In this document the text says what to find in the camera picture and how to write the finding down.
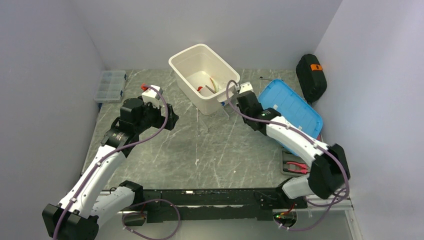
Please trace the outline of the blue plastic tray lid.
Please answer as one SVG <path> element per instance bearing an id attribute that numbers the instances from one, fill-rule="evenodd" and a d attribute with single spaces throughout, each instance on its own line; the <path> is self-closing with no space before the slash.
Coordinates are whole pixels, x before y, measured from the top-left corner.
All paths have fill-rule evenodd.
<path id="1" fill-rule="evenodd" d="M 275 109 L 305 134 L 321 139 L 322 117 L 283 80 L 272 80 L 257 99 L 263 109 Z"/>

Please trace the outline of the white plastic bin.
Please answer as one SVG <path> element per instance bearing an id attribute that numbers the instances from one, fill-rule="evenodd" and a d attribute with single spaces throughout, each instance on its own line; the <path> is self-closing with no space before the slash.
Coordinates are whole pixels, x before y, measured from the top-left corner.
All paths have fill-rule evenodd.
<path id="1" fill-rule="evenodd" d="M 240 75 L 222 57 L 203 43 L 193 45 L 171 56 L 168 64 L 177 74 L 177 85 L 194 106 L 204 115 L 210 115 L 222 107 L 221 102 L 228 103 L 226 87 L 230 80 L 240 82 Z M 220 90 L 213 94 L 203 88 L 213 88 L 210 77 L 214 78 Z"/>

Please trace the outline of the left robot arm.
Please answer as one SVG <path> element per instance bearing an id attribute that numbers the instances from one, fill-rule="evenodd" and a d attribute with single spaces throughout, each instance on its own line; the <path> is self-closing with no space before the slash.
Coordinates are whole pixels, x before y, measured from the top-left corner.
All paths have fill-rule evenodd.
<path id="1" fill-rule="evenodd" d="M 48 204 L 42 218 L 48 235 L 54 240 L 93 240 L 100 227 L 124 208 L 137 210 L 145 203 L 144 189 L 125 180 L 109 196 L 97 201 L 115 170 L 129 156 L 139 136 L 149 128 L 171 131 L 179 116 L 173 106 L 161 107 L 129 98 L 120 107 L 120 115 L 104 134 L 97 153 L 71 191 L 56 205 Z"/>

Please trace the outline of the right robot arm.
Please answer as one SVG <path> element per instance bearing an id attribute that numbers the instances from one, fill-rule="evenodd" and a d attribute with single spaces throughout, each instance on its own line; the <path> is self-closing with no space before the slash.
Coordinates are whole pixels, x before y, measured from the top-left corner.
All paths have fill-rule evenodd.
<path id="1" fill-rule="evenodd" d="M 316 195 L 327 199 L 341 187 L 349 188 L 349 168 L 344 149 L 314 139 L 293 126 L 273 108 L 264 109 L 251 90 L 237 96 L 237 113 L 254 131 L 288 147 L 309 167 L 309 172 L 281 185 L 275 194 L 276 203 L 289 207 L 295 198 Z"/>

